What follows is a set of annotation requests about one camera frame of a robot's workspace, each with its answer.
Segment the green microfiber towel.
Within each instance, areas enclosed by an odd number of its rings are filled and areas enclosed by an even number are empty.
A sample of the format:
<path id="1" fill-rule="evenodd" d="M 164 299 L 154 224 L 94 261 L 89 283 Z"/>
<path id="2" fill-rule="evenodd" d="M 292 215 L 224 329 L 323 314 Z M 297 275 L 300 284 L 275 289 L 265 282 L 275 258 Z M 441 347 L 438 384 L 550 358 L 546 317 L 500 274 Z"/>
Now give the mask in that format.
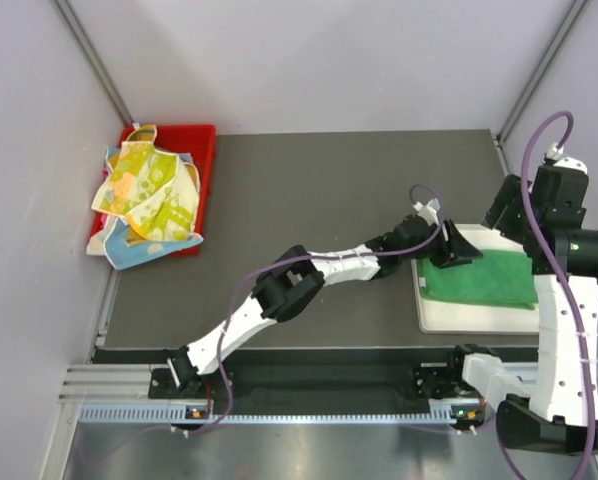
<path id="1" fill-rule="evenodd" d="M 483 250 L 483 257 L 463 266 L 440 269 L 428 259 L 418 260 L 420 288 L 427 300 L 534 310 L 538 296 L 531 260 L 513 251 Z"/>

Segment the yellow green patterned towel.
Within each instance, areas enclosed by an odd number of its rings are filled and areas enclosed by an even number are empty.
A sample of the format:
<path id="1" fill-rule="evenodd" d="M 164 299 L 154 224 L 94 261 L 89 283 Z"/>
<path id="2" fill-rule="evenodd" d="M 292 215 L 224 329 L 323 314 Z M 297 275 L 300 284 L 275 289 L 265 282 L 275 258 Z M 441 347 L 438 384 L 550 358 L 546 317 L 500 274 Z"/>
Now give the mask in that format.
<path id="1" fill-rule="evenodd" d="M 91 208 L 123 221 L 138 240 L 188 241 L 197 236 L 201 177 L 192 161 L 156 146 L 157 137 L 148 124 L 121 142 Z"/>

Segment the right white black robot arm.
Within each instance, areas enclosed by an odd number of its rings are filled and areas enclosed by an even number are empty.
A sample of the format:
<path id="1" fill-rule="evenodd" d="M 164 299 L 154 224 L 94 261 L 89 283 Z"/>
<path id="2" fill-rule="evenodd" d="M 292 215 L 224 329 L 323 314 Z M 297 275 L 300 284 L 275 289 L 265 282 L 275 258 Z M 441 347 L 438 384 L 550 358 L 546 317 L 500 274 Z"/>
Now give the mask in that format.
<path id="1" fill-rule="evenodd" d="M 499 357 L 476 346 L 456 348 L 445 380 L 453 393 L 477 390 L 495 408 L 497 436 L 508 449 L 579 455 L 592 435 L 598 454 L 598 401 L 586 400 L 581 372 L 596 360 L 598 325 L 598 231 L 582 227 L 588 184 L 581 164 L 541 166 L 531 184 L 536 221 L 574 303 L 530 228 L 519 176 L 505 178 L 482 222 L 522 245 L 531 260 L 539 311 L 536 384 L 525 386 Z"/>

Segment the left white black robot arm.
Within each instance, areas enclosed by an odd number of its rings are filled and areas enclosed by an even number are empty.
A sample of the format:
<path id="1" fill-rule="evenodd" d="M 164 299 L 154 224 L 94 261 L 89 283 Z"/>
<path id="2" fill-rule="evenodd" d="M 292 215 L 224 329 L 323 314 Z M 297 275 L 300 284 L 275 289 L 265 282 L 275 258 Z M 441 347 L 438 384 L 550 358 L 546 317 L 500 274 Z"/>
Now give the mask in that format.
<path id="1" fill-rule="evenodd" d="M 319 291 L 351 281 L 372 281 L 396 273 L 402 262 L 427 259 L 433 266 L 463 266 L 483 253 L 451 220 L 427 221 L 408 215 L 393 230 L 338 252 L 310 252 L 302 245 L 287 250 L 272 265 L 257 270 L 250 294 L 213 330 L 171 354 L 171 384 L 184 396 L 195 396 L 206 378 L 247 340 L 305 310 Z"/>

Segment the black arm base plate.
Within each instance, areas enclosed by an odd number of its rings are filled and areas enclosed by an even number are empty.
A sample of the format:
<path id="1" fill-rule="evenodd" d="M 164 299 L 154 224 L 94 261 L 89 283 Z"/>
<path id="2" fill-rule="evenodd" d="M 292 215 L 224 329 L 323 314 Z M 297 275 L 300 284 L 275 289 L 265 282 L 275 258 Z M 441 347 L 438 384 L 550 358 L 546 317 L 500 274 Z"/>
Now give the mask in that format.
<path id="1" fill-rule="evenodd" d="M 237 412 L 423 409 L 430 400 L 476 397 L 450 348 L 243 349 L 209 374 L 167 367 L 151 374 L 152 400 L 229 402 Z"/>

